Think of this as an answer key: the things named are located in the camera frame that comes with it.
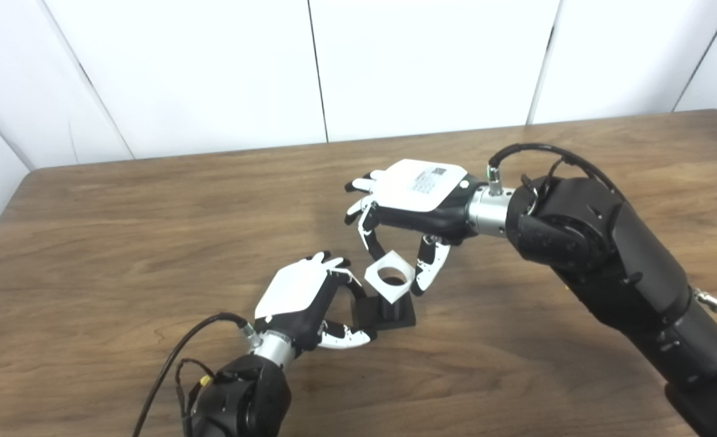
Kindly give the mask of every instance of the wooden table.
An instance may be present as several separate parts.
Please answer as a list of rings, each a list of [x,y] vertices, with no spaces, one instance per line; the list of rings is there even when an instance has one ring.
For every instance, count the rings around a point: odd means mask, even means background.
[[[692,282],[717,294],[717,111],[41,169],[0,219],[0,436],[129,435],[198,320],[252,316],[281,266],[320,249],[362,274],[369,255],[342,223],[358,194],[345,182],[405,157],[484,176],[491,153],[516,141],[599,165]],[[553,160],[507,160],[506,185]],[[419,235],[380,232],[414,260]],[[693,435],[628,341],[506,241],[454,249],[415,305],[414,328],[297,359],[281,435]],[[341,293],[330,316],[349,321],[348,307]],[[217,368],[245,348],[226,324],[184,355]],[[179,432],[169,378],[143,434]]]

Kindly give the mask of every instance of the white back plate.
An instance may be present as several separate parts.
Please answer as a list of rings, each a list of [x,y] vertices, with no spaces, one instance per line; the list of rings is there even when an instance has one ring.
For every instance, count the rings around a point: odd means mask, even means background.
[[[380,206],[426,212],[436,208],[464,176],[466,171],[452,164],[401,160],[388,167],[372,193]]]
[[[326,279],[321,263],[301,260],[278,270],[256,305],[256,319],[305,310]]]

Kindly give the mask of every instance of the cable connector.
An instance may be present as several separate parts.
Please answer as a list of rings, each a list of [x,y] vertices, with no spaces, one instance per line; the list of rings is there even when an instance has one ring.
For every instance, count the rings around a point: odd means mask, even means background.
[[[499,174],[497,167],[488,166],[488,194],[490,196],[501,196],[503,194],[502,189],[502,175]]]
[[[256,334],[256,330],[251,324],[246,324],[240,330],[242,330],[243,335],[245,335],[245,339],[248,340],[248,343],[251,344],[251,348],[258,348],[261,346],[261,337],[259,337],[259,334]]]
[[[706,293],[706,291],[697,287],[691,287],[691,289],[693,291],[693,295],[696,296],[696,300],[700,304],[706,305],[713,313],[717,313],[717,296]]]

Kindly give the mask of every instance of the robotic arm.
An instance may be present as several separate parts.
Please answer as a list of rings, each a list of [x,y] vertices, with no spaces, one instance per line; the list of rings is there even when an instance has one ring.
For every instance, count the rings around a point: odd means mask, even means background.
[[[325,320],[337,290],[345,286],[356,299],[366,297],[361,283],[347,269],[344,258],[329,260],[318,252],[280,269],[259,301],[255,323],[220,313],[192,329],[175,347],[149,394],[134,437],[140,434],[148,408],[176,355],[196,332],[212,321],[237,324],[248,342],[248,352],[215,373],[198,360],[182,359],[175,372],[181,422],[186,437],[273,437],[291,404],[284,373],[305,351],[317,347],[355,348],[377,338],[375,331],[359,330]],[[206,376],[189,391],[181,388],[181,367],[199,365]]]
[[[502,186],[499,166],[524,150],[560,157],[547,175]],[[585,176],[560,178],[566,163]],[[488,163],[487,182],[464,169],[402,160],[345,186],[369,195],[348,210],[373,258],[385,254],[375,228],[422,232],[414,294],[442,268],[450,245],[476,235],[507,238],[525,259],[550,266],[603,324],[619,330],[667,380],[666,396],[702,437],[717,437],[717,297],[685,271],[597,167],[549,144],[514,144]]]

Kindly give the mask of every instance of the black stand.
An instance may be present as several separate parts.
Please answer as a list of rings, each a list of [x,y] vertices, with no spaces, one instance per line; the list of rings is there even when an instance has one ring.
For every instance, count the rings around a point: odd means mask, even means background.
[[[405,283],[398,277],[385,277],[383,280],[390,285]],[[394,303],[380,295],[357,299],[351,301],[351,309],[353,326],[358,328],[389,330],[415,326],[415,309],[409,292]]]

